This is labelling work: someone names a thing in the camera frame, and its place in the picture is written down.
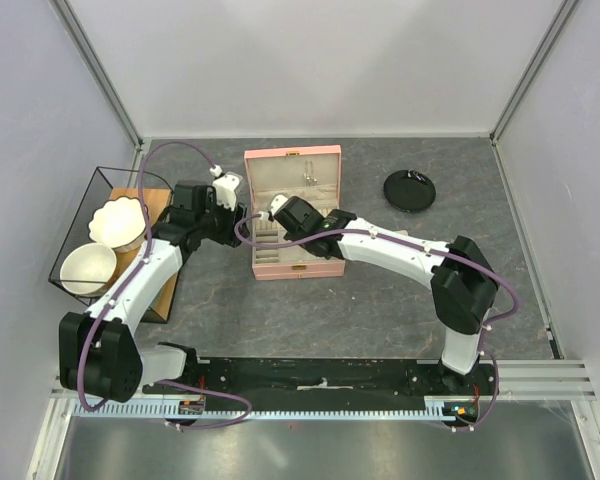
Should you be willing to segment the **pink jewelry box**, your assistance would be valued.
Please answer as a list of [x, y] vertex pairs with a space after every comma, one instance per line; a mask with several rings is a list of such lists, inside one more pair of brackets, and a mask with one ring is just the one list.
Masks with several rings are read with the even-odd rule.
[[[248, 150], [244, 161], [254, 213], [266, 210], [278, 194], [299, 196], [322, 215], [340, 206], [339, 145]], [[345, 262], [314, 257], [299, 246], [254, 247], [252, 270], [258, 280], [340, 277], [344, 274]]]

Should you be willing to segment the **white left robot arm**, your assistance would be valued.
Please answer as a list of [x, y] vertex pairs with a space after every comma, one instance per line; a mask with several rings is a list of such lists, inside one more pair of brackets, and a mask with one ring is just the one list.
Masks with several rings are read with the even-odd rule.
[[151, 383], [188, 393], [199, 382], [188, 347], [161, 343], [140, 349], [134, 334], [163, 286], [205, 240], [239, 246], [246, 207], [237, 199], [241, 176], [226, 173], [211, 184], [180, 182], [171, 203], [113, 286], [84, 313], [67, 313], [59, 325], [59, 378], [94, 412], [108, 401], [126, 402]]

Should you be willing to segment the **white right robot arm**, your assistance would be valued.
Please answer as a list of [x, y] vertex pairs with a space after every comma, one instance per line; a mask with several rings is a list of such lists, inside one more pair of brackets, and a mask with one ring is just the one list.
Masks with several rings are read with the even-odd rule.
[[445, 326], [439, 384], [457, 394], [473, 383], [481, 328], [498, 291], [475, 242], [465, 237], [451, 243], [419, 240], [338, 209], [324, 216], [298, 196], [277, 195], [268, 211], [286, 241], [315, 257], [368, 263], [427, 287]]

